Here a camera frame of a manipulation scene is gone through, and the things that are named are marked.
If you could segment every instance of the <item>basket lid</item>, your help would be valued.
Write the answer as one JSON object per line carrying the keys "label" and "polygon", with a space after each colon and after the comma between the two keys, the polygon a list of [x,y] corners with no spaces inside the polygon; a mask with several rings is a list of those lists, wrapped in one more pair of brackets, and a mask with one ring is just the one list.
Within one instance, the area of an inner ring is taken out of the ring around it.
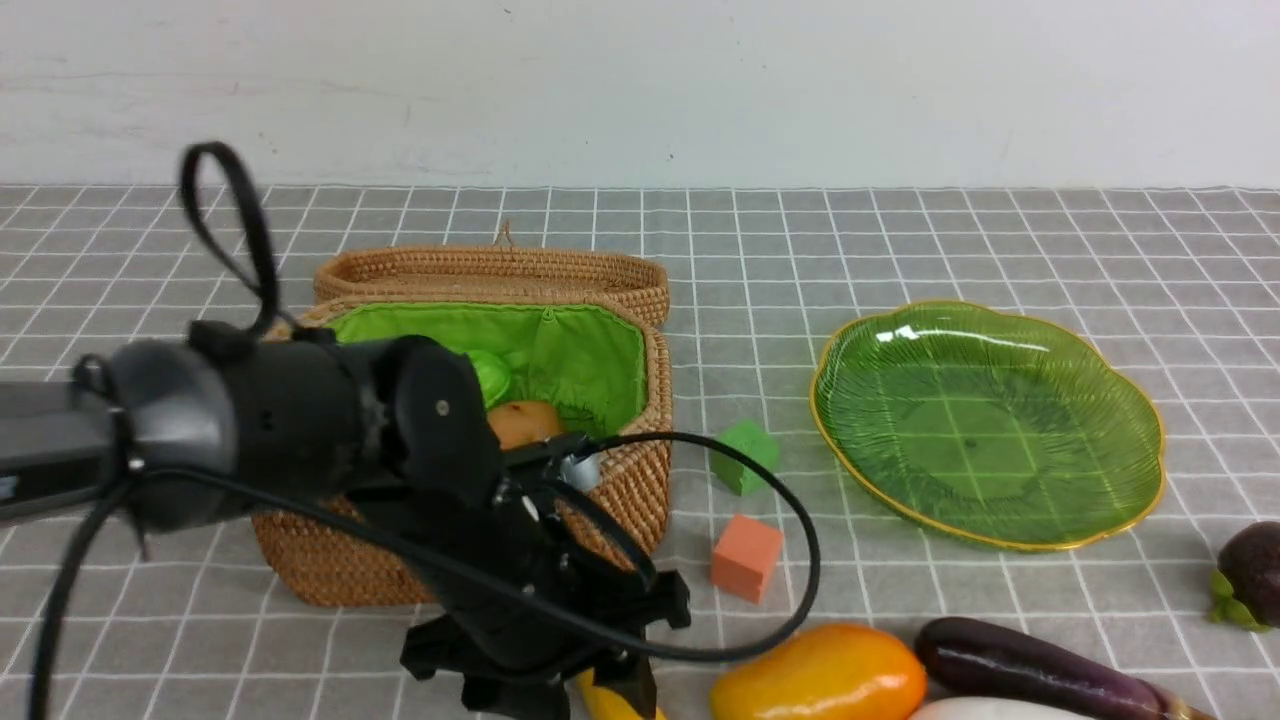
{"label": "basket lid", "polygon": [[316,270],[316,302],[351,295],[483,295],[495,301],[575,293],[612,300],[658,327],[671,309],[667,269],[612,252],[422,245],[343,252]]}

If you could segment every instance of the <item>white eggplant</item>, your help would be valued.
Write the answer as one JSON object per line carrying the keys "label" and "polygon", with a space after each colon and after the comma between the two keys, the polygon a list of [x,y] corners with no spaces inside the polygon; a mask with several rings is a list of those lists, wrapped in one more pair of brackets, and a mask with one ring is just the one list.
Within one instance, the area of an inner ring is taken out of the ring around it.
{"label": "white eggplant", "polygon": [[910,720],[1089,720],[1084,715],[1020,700],[952,697],[931,702]]}

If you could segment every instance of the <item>eggplant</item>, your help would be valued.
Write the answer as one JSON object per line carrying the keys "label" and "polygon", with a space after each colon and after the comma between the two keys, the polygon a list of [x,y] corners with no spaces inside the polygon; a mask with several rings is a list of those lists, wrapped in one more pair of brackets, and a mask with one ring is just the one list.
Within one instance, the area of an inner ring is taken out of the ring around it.
{"label": "eggplant", "polygon": [[1020,700],[1097,720],[1215,720],[1164,688],[970,618],[924,625],[915,655],[929,678],[960,696]]}
{"label": "eggplant", "polygon": [[931,702],[908,720],[1089,720],[1068,710],[993,697],[951,697]]}
{"label": "eggplant", "polygon": [[1280,523],[1254,523],[1228,541],[1210,585],[1213,623],[1254,633],[1280,628]]}

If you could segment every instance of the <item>foam block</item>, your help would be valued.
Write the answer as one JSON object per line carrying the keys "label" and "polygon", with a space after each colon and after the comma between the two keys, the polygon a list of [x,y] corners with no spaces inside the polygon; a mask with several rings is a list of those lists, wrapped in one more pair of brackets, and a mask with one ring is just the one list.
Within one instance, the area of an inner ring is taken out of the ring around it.
{"label": "foam block", "polygon": [[[751,420],[739,421],[717,436],[716,439],[764,465],[764,469],[771,473],[778,468],[778,443]],[[765,487],[760,475],[719,452],[712,454],[712,471],[739,496],[750,495]]]}
{"label": "foam block", "polygon": [[712,552],[712,584],[759,605],[781,553],[777,528],[733,515]]}

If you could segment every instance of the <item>wicker basket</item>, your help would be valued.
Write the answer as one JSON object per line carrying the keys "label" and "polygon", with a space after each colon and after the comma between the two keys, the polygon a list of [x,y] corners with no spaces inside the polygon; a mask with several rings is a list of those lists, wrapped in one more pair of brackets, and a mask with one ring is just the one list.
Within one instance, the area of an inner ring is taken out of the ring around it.
{"label": "wicker basket", "polygon": [[562,292],[612,300],[639,320],[667,322],[667,269],[650,260],[513,246],[404,246],[344,252],[316,270],[316,302],[355,295],[483,292],[486,299]]}
{"label": "wicker basket", "polygon": [[[456,293],[436,290],[428,293],[343,297],[323,302],[300,319],[306,325],[323,325],[360,305],[372,302],[589,304],[604,307],[644,334],[648,402],[622,433],[672,429],[671,357],[667,342],[650,324],[613,300],[590,292],[556,290],[525,297],[497,299],[483,288]],[[276,338],[283,337],[280,331]],[[623,446],[605,454],[602,482],[590,492],[590,497],[631,533],[645,552],[653,552],[667,528],[671,509],[669,474],[669,443]],[[333,502],[330,509],[357,516],[355,509],[343,500]],[[572,514],[567,514],[567,518],[579,542],[612,562],[626,566],[621,553],[593,525]],[[433,600],[399,557],[347,534],[285,512],[255,516],[253,529],[266,562],[303,602],[326,607],[371,607],[415,605]]]}

